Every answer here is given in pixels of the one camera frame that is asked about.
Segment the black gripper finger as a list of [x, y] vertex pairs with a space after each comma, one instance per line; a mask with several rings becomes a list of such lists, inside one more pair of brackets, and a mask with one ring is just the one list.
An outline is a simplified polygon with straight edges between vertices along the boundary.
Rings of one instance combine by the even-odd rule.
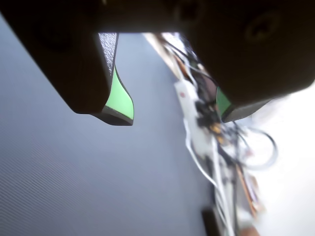
[[312, 0], [183, 0], [181, 23], [230, 103], [225, 122], [315, 79]]
[[103, 0], [3, 0], [0, 12], [73, 112], [131, 126], [133, 100], [115, 65], [119, 35], [95, 26], [104, 7]]

